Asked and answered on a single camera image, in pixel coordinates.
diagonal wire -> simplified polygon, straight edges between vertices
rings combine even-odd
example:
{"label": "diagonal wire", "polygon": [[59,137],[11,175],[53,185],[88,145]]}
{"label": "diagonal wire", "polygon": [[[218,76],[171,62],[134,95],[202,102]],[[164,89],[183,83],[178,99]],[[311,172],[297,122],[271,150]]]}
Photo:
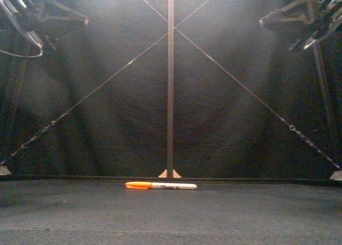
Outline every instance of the diagonal wire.
{"label": "diagonal wire", "polygon": [[11,158],[13,158],[21,150],[27,149],[29,145],[48,132],[48,130],[57,124],[57,122],[77,108],[77,106],[105,86],[105,84],[116,77],[123,70],[152,49],[152,47],[166,38],[164,34],[138,55],[136,57],[105,79],[105,81],[79,100],[79,102],[55,119],[51,123],[35,133],[27,142],[11,153],[11,155],[0,162],[4,165]]}
{"label": "diagonal wire", "polygon": [[[147,0],[143,0],[146,4],[152,8],[156,14],[168,22],[168,20],[163,17],[160,12],[154,8]],[[194,47],[204,54],[204,56],[214,62],[214,64],[222,69],[222,71],[231,77],[231,79],[236,82],[236,84],[248,92],[248,94],[256,99],[256,101],[266,107],[266,109],[279,118],[279,120],[287,125],[290,131],[295,133],[295,135],[302,139],[302,141],[313,147],[317,152],[326,158],[326,160],[334,165],[335,168],[342,170],[342,167],[335,163],[333,158],[318,148],[315,143],[310,140],[310,138],[297,129],[297,127],[290,124],[286,119],[280,116],[280,114],[272,109],[272,107],[260,99],[260,97],[251,91],[251,89],[239,81],[239,79],[227,71],[227,69],[219,64],[219,62],[208,55],[208,53],[198,46],[198,44],[186,36],[186,34],[178,29],[180,24],[184,23],[187,19],[198,12],[198,10],[210,2],[211,0],[206,0],[203,4],[190,13],[190,15],[180,21],[180,23],[175,26],[175,30],[178,33],[186,38],[186,40],[194,45]]]}
{"label": "diagonal wire", "polygon": [[[199,7],[186,16],[186,18],[178,23],[178,25],[175,26],[179,27],[192,16],[194,14],[207,5],[207,3],[210,2],[211,0],[206,0],[200,5]],[[162,19],[168,22],[167,18],[163,16],[163,14],[156,10],[156,8],[152,6],[152,4],[147,1],[147,0],[143,0],[143,2],[150,6],[150,8],[155,11],[155,13],[162,17]]]}

pole base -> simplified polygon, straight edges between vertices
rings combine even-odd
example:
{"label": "pole base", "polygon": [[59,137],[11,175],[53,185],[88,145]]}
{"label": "pole base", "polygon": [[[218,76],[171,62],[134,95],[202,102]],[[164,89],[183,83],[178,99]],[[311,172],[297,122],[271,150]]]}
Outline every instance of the pole base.
{"label": "pole base", "polygon": [[0,176],[11,175],[11,171],[8,170],[7,166],[0,166]]}
{"label": "pole base", "polygon": [[[167,169],[163,171],[163,173],[158,176],[159,178],[167,178]],[[176,173],[175,170],[172,170],[172,177],[174,178],[182,178],[180,175]]]}
{"label": "pole base", "polygon": [[331,180],[342,181],[342,171],[335,171],[333,176],[330,177]]}

metal pole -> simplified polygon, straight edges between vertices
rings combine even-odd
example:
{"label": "metal pole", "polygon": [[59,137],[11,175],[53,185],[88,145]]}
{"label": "metal pole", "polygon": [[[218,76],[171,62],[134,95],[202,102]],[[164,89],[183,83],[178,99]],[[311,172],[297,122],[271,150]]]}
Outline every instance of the metal pole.
{"label": "metal pole", "polygon": [[331,102],[331,93],[329,88],[329,82],[327,82],[326,71],[325,71],[325,62],[323,62],[322,50],[321,50],[319,44],[313,46],[313,52],[314,52],[314,58],[315,58],[322,101],[323,101],[325,112],[326,112],[329,141],[333,149],[333,154],[334,154],[333,156],[338,158],[341,143],[338,140],[337,120],[335,120],[335,114],[334,114],[334,108],[333,108],[333,102]]}
{"label": "metal pole", "polygon": [[174,47],[175,0],[168,0],[167,178],[174,177]]}

black backdrop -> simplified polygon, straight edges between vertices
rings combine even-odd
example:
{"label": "black backdrop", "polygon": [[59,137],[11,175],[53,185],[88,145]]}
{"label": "black backdrop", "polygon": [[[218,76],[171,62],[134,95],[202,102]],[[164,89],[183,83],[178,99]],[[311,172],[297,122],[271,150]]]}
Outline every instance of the black backdrop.
{"label": "black backdrop", "polygon": [[[60,38],[56,52],[27,62],[13,118],[7,114],[11,98],[3,100],[8,106],[3,125],[11,131],[3,140],[3,155],[167,33],[167,22],[143,0],[57,1],[88,16],[89,26]],[[167,18],[167,0],[147,1]],[[175,23],[206,1],[175,0]],[[283,38],[259,27],[259,19],[290,1],[211,0],[178,29],[331,152],[313,52],[290,53]],[[154,177],[162,173],[167,49],[166,37],[20,152],[9,162],[16,174]],[[19,63],[7,72],[12,79],[7,88],[17,84]],[[178,32],[174,116],[174,167],[183,177],[330,176],[331,164]]]}

orange marker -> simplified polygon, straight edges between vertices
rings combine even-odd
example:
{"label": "orange marker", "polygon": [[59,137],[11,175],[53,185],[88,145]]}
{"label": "orange marker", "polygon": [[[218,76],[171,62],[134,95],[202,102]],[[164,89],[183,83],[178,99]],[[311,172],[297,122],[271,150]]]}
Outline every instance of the orange marker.
{"label": "orange marker", "polygon": [[126,188],[128,189],[171,189],[171,190],[194,190],[198,188],[195,184],[182,183],[155,183],[155,182],[127,182]]}

